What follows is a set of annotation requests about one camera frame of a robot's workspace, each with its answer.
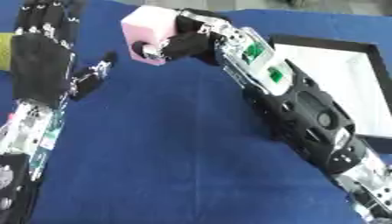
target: black robotic finger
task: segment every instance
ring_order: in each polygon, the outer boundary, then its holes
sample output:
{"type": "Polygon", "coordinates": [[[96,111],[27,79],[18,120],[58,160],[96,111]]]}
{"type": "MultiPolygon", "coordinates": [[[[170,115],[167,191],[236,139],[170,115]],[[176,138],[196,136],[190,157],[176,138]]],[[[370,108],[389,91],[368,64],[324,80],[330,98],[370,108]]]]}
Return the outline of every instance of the black robotic finger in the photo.
{"type": "Polygon", "coordinates": [[[46,9],[47,5],[43,3],[38,3],[33,6],[31,14],[28,17],[27,29],[29,32],[40,32],[46,9]]]}
{"type": "Polygon", "coordinates": [[[27,31],[29,27],[29,18],[32,14],[32,10],[35,8],[36,0],[26,0],[20,7],[19,13],[17,14],[17,21],[15,23],[15,31],[22,29],[27,31]]]}
{"type": "Polygon", "coordinates": [[[54,29],[58,29],[64,18],[64,5],[62,2],[53,1],[49,4],[43,24],[49,24],[54,29]]]}
{"type": "MultiPolygon", "coordinates": [[[[195,9],[184,9],[184,11],[190,11],[193,14],[196,15],[201,15],[205,17],[210,17],[210,18],[221,18],[229,23],[231,23],[231,20],[228,17],[225,17],[223,15],[220,15],[218,13],[208,11],[208,10],[195,10],[195,9]]],[[[202,22],[196,21],[194,19],[191,19],[189,17],[183,17],[183,16],[177,16],[176,18],[176,26],[177,26],[177,32],[183,33],[183,32],[197,32],[200,27],[203,25],[202,22]]]]}
{"type": "Polygon", "coordinates": [[[167,60],[193,56],[208,50],[209,40],[205,34],[188,32],[168,38],[167,44],[161,49],[138,41],[132,45],[132,50],[143,58],[159,59],[165,57],[167,60]]]}
{"type": "Polygon", "coordinates": [[[59,39],[73,46],[78,37],[81,13],[86,5],[86,0],[69,0],[67,17],[63,20],[59,39]]]}
{"type": "Polygon", "coordinates": [[[169,44],[162,48],[162,54],[170,60],[203,53],[208,50],[208,36],[188,32],[169,38],[169,44]]]}
{"type": "Polygon", "coordinates": [[[59,36],[59,29],[64,19],[64,5],[62,2],[56,0],[48,4],[46,14],[43,18],[43,30],[45,36],[50,39],[59,36]]]}
{"type": "Polygon", "coordinates": [[[68,5],[68,17],[72,20],[73,18],[79,20],[81,13],[86,6],[87,0],[71,0],[68,5]]]}
{"type": "Polygon", "coordinates": [[[58,33],[59,40],[72,47],[78,37],[79,20],[70,21],[68,18],[65,18],[65,20],[58,33]]]}

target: robotic finger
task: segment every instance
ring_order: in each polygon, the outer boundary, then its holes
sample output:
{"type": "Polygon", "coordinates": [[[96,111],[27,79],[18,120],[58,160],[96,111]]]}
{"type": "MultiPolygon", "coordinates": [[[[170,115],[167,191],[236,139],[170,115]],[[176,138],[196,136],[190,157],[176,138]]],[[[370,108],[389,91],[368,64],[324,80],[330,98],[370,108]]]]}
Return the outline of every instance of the robotic finger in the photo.
{"type": "Polygon", "coordinates": [[[108,76],[110,68],[117,62],[115,52],[108,52],[96,66],[84,67],[73,74],[69,97],[79,101],[95,91],[108,76]]]}

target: silver metal part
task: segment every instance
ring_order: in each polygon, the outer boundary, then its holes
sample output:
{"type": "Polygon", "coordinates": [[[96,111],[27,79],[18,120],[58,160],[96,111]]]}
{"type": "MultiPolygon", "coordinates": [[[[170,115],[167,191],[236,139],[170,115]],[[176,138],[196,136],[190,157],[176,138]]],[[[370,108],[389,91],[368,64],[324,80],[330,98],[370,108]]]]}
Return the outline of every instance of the silver metal part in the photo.
{"type": "Polygon", "coordinates": [[[388,217],[392,217],[391,172],[370,148],[367,148],[367,155],[360,164],[333,178],[348,192],[353,209],[363,220],[370,222],[380,218],[374,215],[372,209],[377,209],[378,212],[382,210],[388,217]]]}
{"type": "Polygon", "coordinates": [[[62,129],[62,109],[21,101],[12,118],[0,129],[0,154],[29,155],[31,180],[41,176],[54,148],[62,129]]]}
{"type": "Polygon", "coordinates": [[[7,187],[14,179],[14,172],[8,165],[0,167],[0,190],[7,187]]]}
{"type": "Polygon", "coordinates": [[[7,198],[0,199],[0,209],[1,210],[7,210],[11,207],[11,205],[12,205],[11,199],[7,199],[7,198]]]}

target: robotic arm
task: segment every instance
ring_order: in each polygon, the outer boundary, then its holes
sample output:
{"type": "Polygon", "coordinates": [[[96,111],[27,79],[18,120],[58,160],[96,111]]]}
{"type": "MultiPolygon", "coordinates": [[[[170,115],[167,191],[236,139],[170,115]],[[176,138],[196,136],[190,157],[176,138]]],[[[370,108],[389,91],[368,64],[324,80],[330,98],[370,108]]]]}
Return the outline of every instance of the robotic arm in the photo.
{"type": "Polygon", "coordinates": [[[85,2],[26,0],[19,10],[10,63],[16,109],[0,128],[0,223],[29,220],[68,99],[93,92],[116,63],[109,52],[96,66],[73,72],[85,2]]]}
{"type": "Polygon", "coordinates": [[[392,223],[392,170],[355,135],[350,116],[318,84],[252,28],[209,11],[178,10],[178,35],[159,47],[136,42],[146,59],[193,56],[220,66],[245,100],[302,159],[347,193],[367,223],[392,223]]]}

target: blue fabric surface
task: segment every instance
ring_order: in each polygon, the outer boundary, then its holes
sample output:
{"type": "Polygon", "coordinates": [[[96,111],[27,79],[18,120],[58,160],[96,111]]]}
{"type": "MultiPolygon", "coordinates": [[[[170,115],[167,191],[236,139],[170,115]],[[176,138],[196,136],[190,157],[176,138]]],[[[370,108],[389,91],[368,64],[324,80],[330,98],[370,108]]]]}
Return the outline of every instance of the blue fabric surface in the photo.
{"type": "MultiPolygon", "coordinates": [[[[2,1],[0,32],[17,3],[2,1]]],[[[119,21],[135,8],[91,1],[77,51],[82,64],[121,56],[108,81],[68,107],[31,223],[361,223],[344,193],[282,143],[219,68],[193,59],[130,60],[119,21]]],[[[392,18],[280,10],[229,12],[262,35],[372,42],[392,71],[392,18]]],[[[1,122],[12,108],[0,75],[1,122]]]]}

